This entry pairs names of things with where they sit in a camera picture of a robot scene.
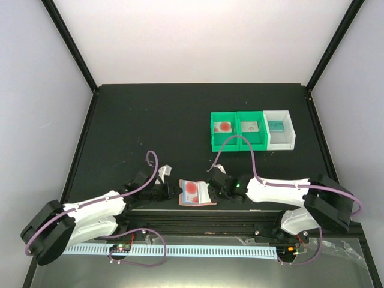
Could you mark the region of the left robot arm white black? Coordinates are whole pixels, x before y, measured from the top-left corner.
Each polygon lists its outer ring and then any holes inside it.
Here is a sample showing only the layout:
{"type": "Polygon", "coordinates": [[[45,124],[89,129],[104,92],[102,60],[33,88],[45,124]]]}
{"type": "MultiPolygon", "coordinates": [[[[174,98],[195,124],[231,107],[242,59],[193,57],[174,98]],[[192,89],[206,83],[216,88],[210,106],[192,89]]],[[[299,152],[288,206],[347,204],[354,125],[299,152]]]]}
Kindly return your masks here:
{"type": "Polygon", "coordinates": [[[55,261],[65,249],[95,238],[128,235],[127,212],[145,202],[169,200],[180,193],[169,181],[171,167],[140,171],[118,190],[77,203],[46,203],[22,230],[25,254],[40,266],[55,261]]]}

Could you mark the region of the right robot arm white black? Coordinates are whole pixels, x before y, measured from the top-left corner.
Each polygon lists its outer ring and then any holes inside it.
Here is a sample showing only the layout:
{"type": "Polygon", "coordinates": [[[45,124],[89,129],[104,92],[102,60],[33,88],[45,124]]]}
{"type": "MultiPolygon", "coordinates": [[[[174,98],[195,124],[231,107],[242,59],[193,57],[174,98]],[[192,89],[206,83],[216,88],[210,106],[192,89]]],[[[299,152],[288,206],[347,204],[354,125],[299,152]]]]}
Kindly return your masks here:
{"type": "Polygon", "coordinates": [[[293,181],[251,175],[234,178],[217,167],[208,173],[208,193],[213,201],[249,199],[253,203],[292,206],[291,210],[279,212],[273,224],[256,223],[255,236],[271,243],[290,243],[313,229],[346,233],[357,201],[351,192],[326,175],[293,181]]]}

